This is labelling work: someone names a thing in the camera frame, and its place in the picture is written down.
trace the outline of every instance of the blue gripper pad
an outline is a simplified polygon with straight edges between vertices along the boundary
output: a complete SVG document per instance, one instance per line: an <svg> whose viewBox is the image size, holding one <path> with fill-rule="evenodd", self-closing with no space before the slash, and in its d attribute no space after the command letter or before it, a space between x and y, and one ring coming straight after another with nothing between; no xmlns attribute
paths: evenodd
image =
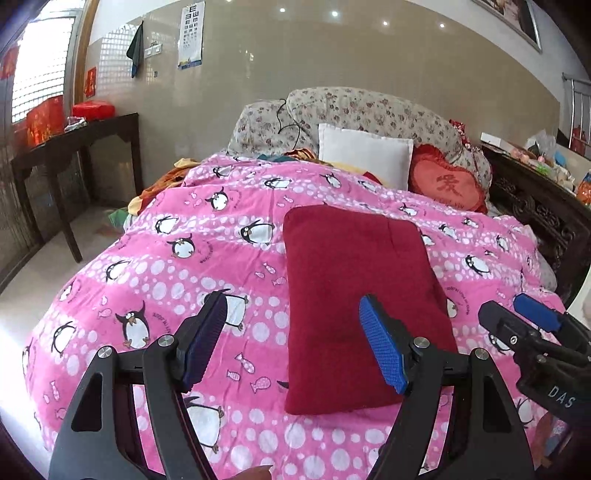
<svg viewBox="0 0 591 480"><path fill-rule="evenodd" d="M549 309L546 305L534 300L525 293L520 293L513 299L513 308L530 322L546 332L557 332L561 323L558 320L558 312Z"/></svg>
<svg viewBox="0 0 591 480"><path fill-rule="evenodd" d="M392 336L367 297L363 297L359 302L359 320L384 380L394 387L397 393L403 394L408 386L404 374L404 357L398 352Z"/></svg>
<svg viewBox="0 0 591 480"><path fill-rule="evenodd" d="M226 298L221 295L203 319L187 350L185 373L181 380L184 388L191 390L194 384L203 379L213 349L226 322L227 312Z"/></svg>

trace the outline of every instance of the hanging towel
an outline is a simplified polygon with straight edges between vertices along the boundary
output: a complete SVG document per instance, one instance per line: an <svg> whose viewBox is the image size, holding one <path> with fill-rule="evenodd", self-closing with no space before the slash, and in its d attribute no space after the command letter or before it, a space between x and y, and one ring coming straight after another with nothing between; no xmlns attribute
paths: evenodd
<svg viewBox="0 0 591 480"><path fill-rule="evenodd" d="M131 67L131 77L134 78L138 74L139 66L144 58L144 21L139 25L135 32L134 39L131 41L126 53L127 58L130 58L134 63Z"/></svg>

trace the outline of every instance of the wall photo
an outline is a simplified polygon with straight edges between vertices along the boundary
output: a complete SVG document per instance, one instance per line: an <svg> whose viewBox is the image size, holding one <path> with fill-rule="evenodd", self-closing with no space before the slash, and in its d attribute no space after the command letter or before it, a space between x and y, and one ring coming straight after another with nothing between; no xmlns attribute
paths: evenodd
<svg viewBox="0 0 591 480"><path fill-rule="evenodd" d="M503 20L536 50L542 52L531 0L472 0Z"/></svg>

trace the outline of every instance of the tan wall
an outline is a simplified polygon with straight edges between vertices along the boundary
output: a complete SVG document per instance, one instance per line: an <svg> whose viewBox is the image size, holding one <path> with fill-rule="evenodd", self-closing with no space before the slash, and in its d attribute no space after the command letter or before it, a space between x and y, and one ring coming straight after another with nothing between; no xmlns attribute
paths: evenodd
<svg viewBox="0 0 591 480"><path fill-rule="evenodd" d="M87 53L87 69L98 66L96 98L111 101L119 113L139 112L147 184L180 157L204 158L225 148L244 104L307 86L404 97L465 122L475 139L486 131L521 143L558 126L558 101L517 61L474 31L404 0L335 2L338 7L327 0L286 1L285 13L267 0L207 0L203 64L181 71L177 42L185 5L144 16L145 46L156 40L164 51L146 59L137 79L125 58L132 30L106 35ZM117 143L93 147L99 170L105 169L98 176L111 189L117 188L113 163L129 157Z"/></svg>

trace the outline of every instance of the table leg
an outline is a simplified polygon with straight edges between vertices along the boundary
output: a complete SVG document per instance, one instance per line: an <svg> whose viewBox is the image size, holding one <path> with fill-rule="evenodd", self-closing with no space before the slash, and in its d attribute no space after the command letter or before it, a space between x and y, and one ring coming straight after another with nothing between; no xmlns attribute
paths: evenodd
<svg viewBox="0 0 591 480"><path fill-rule="evenodd" d="M80 263L82 261L82 255L80 254L80 249L76 243L76 238L74 238L74 232L72 232L70 222L68 221L68 217L66 215L64 199L61 196L60 184L57 181L57 175L50 173L47 174L47 182L49 183L49 191L51 192L51 196L56 203L57 213L60 216L61 228L64 231L64 235L66 236L66 242L68 243L68 247L70 247L70 252L72 252L74 260L76 260L77 263Z"/></svg>
<svg viewBox="0 0 591 480"><path fill-rule="evenodd" d="M31 228L33 238L36 243L43 245L45 244L45 240L43 240L43 236L41 234L41 231L39 230L39 226L37 225L37 220L35 219L35 214L33 213L33 207L31 207L31 201L27 193L25 179L21 171L13 170L13 175L14 186L17 191L18 201L20 202L21 207L23 209L25 219L27 220L29 227Z"/></svg>
<svg viewBox="0 0 591 480"><path fill-rule="evenodd" d="M129 144L131 146L131 163L134 169L135 194L139 196L144 191L144 178L142 177L142 157L139 151L138 130L131 134Z"/></svg>
<svg viewBox="0 0 591 480"><path fill-rule="evenodd" d="M96 201L96 190L95 190L95 176L92 171L92 161L90 159L90 149L87 146L81 147L79 150L80 154L80 169L82 171L82 181L88 197L91 202Z"/></svg>

